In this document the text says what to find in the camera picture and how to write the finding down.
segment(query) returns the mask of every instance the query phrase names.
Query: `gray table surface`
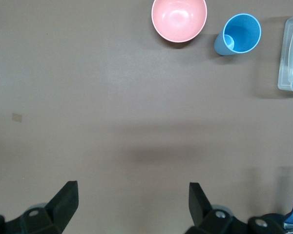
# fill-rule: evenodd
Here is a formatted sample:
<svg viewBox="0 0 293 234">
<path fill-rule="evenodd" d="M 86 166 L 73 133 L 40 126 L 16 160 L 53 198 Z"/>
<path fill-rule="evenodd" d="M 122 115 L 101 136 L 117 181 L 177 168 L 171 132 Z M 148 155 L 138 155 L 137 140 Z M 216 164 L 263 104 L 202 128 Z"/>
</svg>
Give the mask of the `gray table surface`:
<svg viewBox="0 0 293 234">
<path fill-rule="evenodd" d="M 80 205 L 65 234 L 182 234 L 190 181 L 242 221 L 291 210 L 293 94 L 277 79 L 293 0 L 207 6 L 202 32 L 173 44 L 151 0 L 0 0 L 0 214 L 69 180 Z M 241 12 L 259 45 L 218 56 Z"/>
</svg>

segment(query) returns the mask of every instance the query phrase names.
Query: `small stain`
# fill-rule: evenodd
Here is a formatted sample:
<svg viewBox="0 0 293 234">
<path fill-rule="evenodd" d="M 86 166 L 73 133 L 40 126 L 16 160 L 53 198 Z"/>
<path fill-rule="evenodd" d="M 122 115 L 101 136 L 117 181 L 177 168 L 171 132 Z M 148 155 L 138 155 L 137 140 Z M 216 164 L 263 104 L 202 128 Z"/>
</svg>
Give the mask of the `small stain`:
<svg viewBox="0 0 293 234">
<path fill-rule="evenodd" d="M 15 114 L 15 113 L 12 114 L 12 120 L 15 122 L 21 123 L 21 118 L 22 118 L 22 115 L 20 114 Z"/>
</svg>

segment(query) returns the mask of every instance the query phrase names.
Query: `pink bowl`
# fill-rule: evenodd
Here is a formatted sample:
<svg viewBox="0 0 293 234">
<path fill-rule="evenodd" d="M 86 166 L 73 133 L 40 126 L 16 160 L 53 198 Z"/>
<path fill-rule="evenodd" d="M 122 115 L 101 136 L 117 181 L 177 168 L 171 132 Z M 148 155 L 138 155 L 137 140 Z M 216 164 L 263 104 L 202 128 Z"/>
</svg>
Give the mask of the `pink bowl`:
<svg viewBox="0 0 293 234">
<path fill-rule="evenodd" d="M 152 22 L 166 40 L 185 42 L 196 37 L 207 18 L 205 0 L 154 0 Z"/>
</svg>

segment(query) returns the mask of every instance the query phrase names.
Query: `plastic cup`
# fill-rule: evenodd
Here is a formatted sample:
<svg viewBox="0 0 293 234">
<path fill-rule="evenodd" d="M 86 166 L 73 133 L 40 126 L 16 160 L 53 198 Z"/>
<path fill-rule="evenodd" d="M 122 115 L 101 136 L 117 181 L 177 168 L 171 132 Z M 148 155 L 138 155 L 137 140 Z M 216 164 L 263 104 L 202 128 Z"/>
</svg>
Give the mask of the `plastic cup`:
<svg viewBox="0 0 293 234">
<path fill-rule="evenodd" d="M 262 30 L 252 15 L 242 13 L 231 17 L 218 35 L 214 49 L 220 55 L 243 54 L 259 43 Z"/>
</svg>

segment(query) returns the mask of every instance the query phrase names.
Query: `screw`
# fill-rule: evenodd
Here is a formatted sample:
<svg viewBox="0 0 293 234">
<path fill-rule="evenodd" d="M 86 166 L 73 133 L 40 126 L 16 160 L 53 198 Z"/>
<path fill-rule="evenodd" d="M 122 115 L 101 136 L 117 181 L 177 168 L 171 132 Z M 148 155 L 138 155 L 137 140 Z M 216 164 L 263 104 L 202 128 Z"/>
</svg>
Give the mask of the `screw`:
<svg viewBox="0 0 293 234">
<path fill-rule="evenodd" d="M 31 212 L 29 213 L 29 216 L 32 217 L 32 216 L 37 215 L 38 213 L 39 213 L 39 211 L 34 210 L 34 211 L 31 211 Z"/>
<path fill-rule="evenodd" d="M 268 227 L 268 224 L 267 224 L 264 220 L 259 219 L 259 218 L 255 220 L 255 223 L 256 223 L 258 226 L 263 227 L 263 228 Z"/>
<path fill-rule="evenodd" d="M 224 212 L 222 211 L 216 211 L 215 215 L 218 217 L 218 218 L 225 218 L 226 215 Z"/>
</svg>

